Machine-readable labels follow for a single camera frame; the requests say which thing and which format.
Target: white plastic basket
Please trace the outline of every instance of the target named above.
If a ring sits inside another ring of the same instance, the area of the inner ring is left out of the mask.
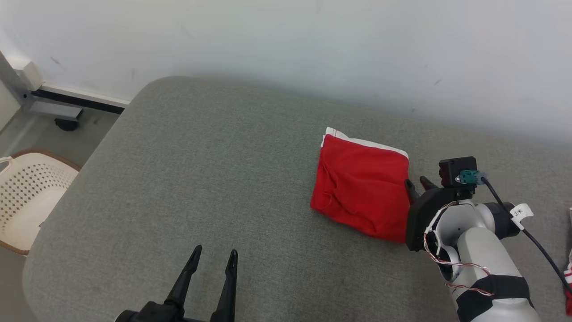
[[[0,159],[0,246],[27,255],[80,167],[43,150]]]

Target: white baseboard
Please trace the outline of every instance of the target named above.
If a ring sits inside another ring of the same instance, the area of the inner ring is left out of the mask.
[[[94,101],[94,102],[109,104],[109,105],[113,105],[113,106],[117,106],[117,107],[123,107],[123,108],[126,108],[129,105],[129,103],[131,103],[131,101],[117,99],[115,97],[99,95],[99,94],[90,93],[90,92],[84,92],[84,91],[80,91],[78,89],[65,88],[65,87],[61,87],[61,86],[57,86],[57,85],[53,85],[53,84],[49,84],[49,83],[44,83],[42,86],[40,86],[40,89],[43,89],[44,91],[48,91],[48,92],[53,92],[53,93],[57,93],[57,94],[76,97],[78,99],[90,100],[90,101]]]

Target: gray table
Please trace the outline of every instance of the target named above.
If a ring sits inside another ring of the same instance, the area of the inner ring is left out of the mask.
[[[231,249],[238,321],[454,321],[426,254],[309,208],[326,126],[403,149],[410,175],[474,155],[564,268],[572,152],[255,88],[169,77],[132,101],[45,222],[23,282],[41,321],[113,321],[162,301],[197,244],[186,316],[208,320]],[[492,201],[479,188],[477,201]],[[503,241],[544,321],[565,321],[559,280],[534,245]]]

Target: black cable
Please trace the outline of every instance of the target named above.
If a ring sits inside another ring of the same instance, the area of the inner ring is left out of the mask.
[[[482,177],[481,180],[487,185],[488,189],[491,191],[491,194],[493,197],[495,197],[496,202],[498,202],[498,204],[500,205],[500,207],[502,208],[502,210],[504,210],[507,214],[509,214],[510,218],[513,217],[513,214],[510,213],[510,211],[508,209],[506,209],[505,204],[502,202],[501,198],[499,197],[498,194],[496,194],[496,191],[494,190],[494,188],[492,187],[491,183],[487,180],[487,178]],[[536,247],[538,247],[538,249],[540,250],[540,252],[544,255],[544,257],[546,257],[546,260],[548,260],[548,262],[550,263],[550,266],[552,266],[552,268],[554,269],[554,271],[556,272],[556,275],[558,275],[558,277],[560,278],[560,280],[562,281],[562,284],[564,285],[564,288],[570,292],[570,294],[572,294],[572,287],[570,287],[570,284],[568,284],[566,282],[566,278],[564,277],[564,274],[558,269],[558,267],[556,266],[556,263],[552,260],[552,258],[550,257],[550,255],[548,255],[548,253],[546,252],[546,250],[544,249],[544,247],[542,247],[542,245],[536,240],[536,238],[534,238],[528,230],[523,229],[522,232],[536,245]]]

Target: black wheel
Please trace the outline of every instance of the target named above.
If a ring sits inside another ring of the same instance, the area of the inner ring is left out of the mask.
[[[70,121],[70,120],[63,120],[63,119],[56,119],[55,124],[64,131],[73,131],[75,130],[80,123],[78,121]]]

